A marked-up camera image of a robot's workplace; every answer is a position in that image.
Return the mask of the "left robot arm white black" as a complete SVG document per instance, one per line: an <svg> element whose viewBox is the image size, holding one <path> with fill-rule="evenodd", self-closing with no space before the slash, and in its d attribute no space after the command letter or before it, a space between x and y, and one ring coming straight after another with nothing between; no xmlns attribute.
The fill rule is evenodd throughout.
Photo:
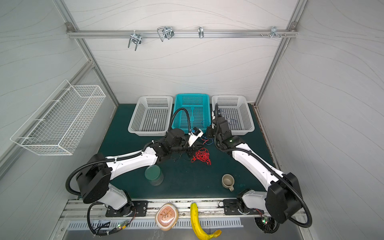
<svg viewBox="0 0 384 240"><path fill-rule="evenodd" d="M203 132L190 128L169 128L166 135L144 145L142 150L118 156L104 157L95 154L83 166L75 169L67 178L66 190L80 196L85 204L101 204L127 216L134 208L129 194L116 188L111 180L130 171L155 165L174 153L190 153L198 150L196 141Z"/></svg>

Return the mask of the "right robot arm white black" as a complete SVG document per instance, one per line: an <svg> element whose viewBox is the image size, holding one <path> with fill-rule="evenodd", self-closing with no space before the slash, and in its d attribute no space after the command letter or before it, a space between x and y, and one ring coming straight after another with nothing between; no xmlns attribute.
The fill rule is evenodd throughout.
<svg viewBox="0 0 384 240"><path fill-rule="evenodd" d="M215 104L213 118L215 147L231 155L263 184L267 191L265 206L271 217L279 224L289 220L302 228L311 227L313 217L303 199L298 178L272 167L239 136L232 135L219 104Z"/></svg>

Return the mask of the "right white plastic basket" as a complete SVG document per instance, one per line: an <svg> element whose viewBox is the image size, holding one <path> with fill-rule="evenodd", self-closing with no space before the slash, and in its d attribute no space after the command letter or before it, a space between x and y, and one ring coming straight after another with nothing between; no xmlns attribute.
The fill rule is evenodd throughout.
<svg viewBox="0 0 384 240"><path fill-rule="evenodd" d="M240 95L212 96L212 108L218 104L222 116L228 121L232 135L244 136L255 130L248 102Z"/></svg>

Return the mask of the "white plastic basket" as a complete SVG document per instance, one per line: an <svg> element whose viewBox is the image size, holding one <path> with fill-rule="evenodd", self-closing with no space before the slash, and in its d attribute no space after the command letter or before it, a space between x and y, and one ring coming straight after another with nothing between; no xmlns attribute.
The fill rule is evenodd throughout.
<svg viewBox="0 0 384 240"><path fill-rule="evenodd" d="M139 98L128 131L140 137L163 137L169 129L173 97L142 96Z"/></svg>
<svg viewBox="0 0 384 240"><path fill-rule="evenodd" d="M255 130L248 102L240 95L212 96L212 108L218 104L222 116L228 121L232 135L244 136Z"/></svg>

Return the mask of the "left white plastic basket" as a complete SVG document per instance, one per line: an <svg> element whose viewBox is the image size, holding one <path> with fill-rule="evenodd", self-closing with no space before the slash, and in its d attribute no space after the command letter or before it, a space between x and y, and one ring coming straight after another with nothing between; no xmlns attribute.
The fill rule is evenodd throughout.
<svg viewBox="0 0 384 240"><path fill-rule="evenodd" d="M139 98L128 131L140 137L163 137L169 129L173 97L142 96Z"/></svg>

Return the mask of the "teal plastic basket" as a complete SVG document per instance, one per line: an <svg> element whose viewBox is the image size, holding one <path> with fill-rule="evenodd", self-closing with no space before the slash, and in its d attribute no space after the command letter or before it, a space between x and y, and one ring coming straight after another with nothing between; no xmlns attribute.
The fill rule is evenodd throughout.
<svg viewBox="0 0 384 240"><path fill-rule="evenodd" d="M210 98L206 94L178 94L175 98L174 112L180 108L185 108L190 116L191 129L198 128L203 133L211 125ZM188 118L184 111L180 111L173 123L173 129L182 129L188 133Z"/></svg>

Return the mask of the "green cylindrical container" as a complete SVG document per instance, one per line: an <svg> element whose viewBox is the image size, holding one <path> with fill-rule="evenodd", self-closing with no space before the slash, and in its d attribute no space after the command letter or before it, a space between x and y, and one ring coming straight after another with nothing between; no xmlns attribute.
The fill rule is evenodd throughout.
<svg viewBox="0 0 384 240"><path fill-rule="evenodd" d="M159 186L164 180L164 174L158 165L152 165L146 168L145 177L153 186Z"/></svg>

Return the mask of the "beige ceramic mug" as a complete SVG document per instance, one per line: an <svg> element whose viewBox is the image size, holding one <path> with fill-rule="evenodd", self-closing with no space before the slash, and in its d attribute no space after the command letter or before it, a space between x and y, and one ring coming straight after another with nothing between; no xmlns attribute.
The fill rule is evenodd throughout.
<svg viewBox="0 0 384 240"><path fill-rule="evenodd" d="M235 184L235 179L232 175L230 174L225 174L222 176L222 186L225 189L230 190L231 192L234 191L234 184Z"/></svg>

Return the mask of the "pink round toy dish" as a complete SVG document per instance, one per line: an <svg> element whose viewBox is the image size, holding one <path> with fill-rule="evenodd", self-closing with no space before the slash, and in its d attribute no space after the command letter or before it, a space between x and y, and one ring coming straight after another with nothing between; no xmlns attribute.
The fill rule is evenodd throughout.
<svg viewBox="0 0 384 240"><path fill-rule="evenodd" d="M179 211L172 203L164 204L156 213L155 222L162 231L172 229L179 219Z"/></svg>

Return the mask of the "yellow banana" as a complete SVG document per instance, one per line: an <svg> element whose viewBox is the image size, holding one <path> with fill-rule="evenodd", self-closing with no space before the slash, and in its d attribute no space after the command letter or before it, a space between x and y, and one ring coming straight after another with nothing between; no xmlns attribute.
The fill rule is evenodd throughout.
<svg viewBox="0 0 384 240"><path fill-rule="evenodd" d="M198 206L196 203L192 203L190 206L190 217L193 231L199 240L211 240L213 238L218 238L222 234L221 230L216 230L213 234L207 234L203 230L199 219Z"/></svg>

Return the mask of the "metal clamp hook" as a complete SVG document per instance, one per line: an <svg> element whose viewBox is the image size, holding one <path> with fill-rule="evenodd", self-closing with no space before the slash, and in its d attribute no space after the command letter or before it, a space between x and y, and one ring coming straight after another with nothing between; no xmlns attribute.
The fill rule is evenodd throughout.
<svg viewBox="0 0 384 240"><path fill-rule="evenodd" d="M170 40L175 35L173 28L170 26L159 27L157 29L157 33L161 42L163 42L165 39Z"/></svg>
<svg viewBox="0 0 384 240"><path fill-rule="evenodd" d="M270 38L270 39L273 39L273 38L283 38L286 36L286 34L284 33L278 33L278 30L275 26L273 26L270 30L270 32L268 34L260 34L261 37L263 38Z"/></svg>
<svg viewBox="0 0 384 240"><path fill-rule="evenodd" d="M135 32L130 35L128 48L131 46L135 46L135 51L138 49L138 46L142 43L142 37L139 34L136 34Z"/></svg>
<svg viewBox="0 0 384 240"><path fill-rule="evenodd" d="M204 38L204 28L202 26L198 27L198 35L200 39Z"/></svg>

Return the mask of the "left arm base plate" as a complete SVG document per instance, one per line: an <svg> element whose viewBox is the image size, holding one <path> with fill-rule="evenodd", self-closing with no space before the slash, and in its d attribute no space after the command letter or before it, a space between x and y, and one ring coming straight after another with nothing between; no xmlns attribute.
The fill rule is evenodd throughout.
<svg viewBox="0 0 384 240"><path fill-rule="evenodd" d="M120 210L108 207L106 217L145 217L148 209L148 201L132 201L128 202Z"/></svg>

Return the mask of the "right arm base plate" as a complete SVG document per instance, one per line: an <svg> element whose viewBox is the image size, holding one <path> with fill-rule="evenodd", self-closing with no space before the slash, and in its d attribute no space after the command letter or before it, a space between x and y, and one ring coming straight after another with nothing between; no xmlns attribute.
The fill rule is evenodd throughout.
<svg viewBox="0 0 384 240"><path fill-rule="evenodd" d="M265 212L259 209L248 208L242 200L224 199L218 203L218 207L224 209L225 215L264 215Z"/></svg>

